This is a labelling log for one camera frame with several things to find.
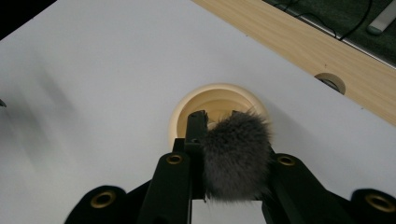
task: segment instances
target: gray fur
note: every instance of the gray fur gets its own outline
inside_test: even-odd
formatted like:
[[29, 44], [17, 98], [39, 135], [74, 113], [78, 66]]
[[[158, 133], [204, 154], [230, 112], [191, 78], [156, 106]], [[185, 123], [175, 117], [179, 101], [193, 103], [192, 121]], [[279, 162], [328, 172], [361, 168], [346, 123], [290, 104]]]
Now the gray fur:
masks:
[[270, 134], [265, 120], [234, 112], [207, 133], [204, 181], [209, 199], [252, 200], [268, 193]]

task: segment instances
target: round cutout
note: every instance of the round cutout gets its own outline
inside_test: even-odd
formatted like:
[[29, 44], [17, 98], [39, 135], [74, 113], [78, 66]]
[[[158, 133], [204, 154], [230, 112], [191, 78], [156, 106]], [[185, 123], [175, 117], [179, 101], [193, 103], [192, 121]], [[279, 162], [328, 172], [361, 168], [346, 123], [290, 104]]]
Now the round cutout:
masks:
[[231, 116], [233, 110], [251, 111], [269, 119], [266, 108], [251, 92], [233, 84], [205, 85], [187, 94], [175, 108], [169, 124], [170, 148], [175, 138], [185, 137], [188, 115], [199, 110], [207, 113], [208, 129]]
[[335, 91], [340, 92], [343, 95], [346, 93], [347, 90], [346, 84], [340, 77], [336, 75], [330, 73], [320, 73], [317, 74], [315, 78], [317, 78], [319, 81], [323, 82], [328, 87], [332, 88]]

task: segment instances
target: brass grommet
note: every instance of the brass grommet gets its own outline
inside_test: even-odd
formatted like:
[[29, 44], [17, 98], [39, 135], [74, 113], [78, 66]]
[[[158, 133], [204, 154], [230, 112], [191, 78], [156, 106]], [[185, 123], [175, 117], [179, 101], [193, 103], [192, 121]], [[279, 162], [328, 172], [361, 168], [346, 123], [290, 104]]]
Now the brass grommet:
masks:
[[169, 164], [175, 165], [181, 163], [183, 161], [183, 158], [179, 155], [171, 155], [166, 158], [166, 161]]
[[296, 163], [294, 159], [288, 156], [280, 156], [277, 158], [277, 161], [283, 165], [288, 165], [288, 166], [292, 166]]
[[104, 208], [114, 203], [115, 200], [116, 193], [113, 190], [105, 190], [91, 199], [91, 206], [93, 208]]
[[372, 207], [379, 211], [386, 213], [396, 212], [396, 205], [390, 202], [388, 199], [382, 197], [381, 195], [372, 193], [366, 195], [364, 199], [368, 204], [370, 204]]

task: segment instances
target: wooden surface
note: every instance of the wooden surface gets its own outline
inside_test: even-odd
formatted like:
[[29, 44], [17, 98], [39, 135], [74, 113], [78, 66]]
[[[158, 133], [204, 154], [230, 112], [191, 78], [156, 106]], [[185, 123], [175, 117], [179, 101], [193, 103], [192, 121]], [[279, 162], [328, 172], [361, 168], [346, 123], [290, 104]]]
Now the wooden surface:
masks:
[[260, 0], [194, 0], [315, 76], [331, 73], [345, 96], [396, 125], [396, 70]]

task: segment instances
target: circular hole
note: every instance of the circular hole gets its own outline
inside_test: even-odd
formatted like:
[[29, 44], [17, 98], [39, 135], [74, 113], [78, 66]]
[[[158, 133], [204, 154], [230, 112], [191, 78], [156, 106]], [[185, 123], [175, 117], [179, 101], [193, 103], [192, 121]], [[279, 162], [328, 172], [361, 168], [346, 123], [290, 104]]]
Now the circular hole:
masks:
[[166, 158], [166, 161], [169, 164], [179, 164], [183, 161], [183, 158], [179, 155], [172, 155], [172, 156], [169, 156], [168, 158]]
[[396, 205], [380, 195], [369, 194], [365, 197], [365, 200], [372, 207], [382, 212], [386, 212], [386, 213], [396, 212]]
[[113, 190], [106, 190], [99, 194], [96, 194], [91, 199], [91, 206], [94, 208], [104, 208], [116, 200], [116, 193]]
[[288, 166], [292, 166], [295, 164], [294, 159], [287, 157], [287, 156], [281, 156], [277, 158], [277, 161], [280, 162], [283, 165], [288, 165]]
[[340, 92], [343, 95], [346, 93], [347, 89], [344, 81], [336, 75], [330, 73], [320, 73], [317, 74], [315, 78], [317, 78], [318, 80], [326, 84], [328, 87], [332, 88], [335, 91]]

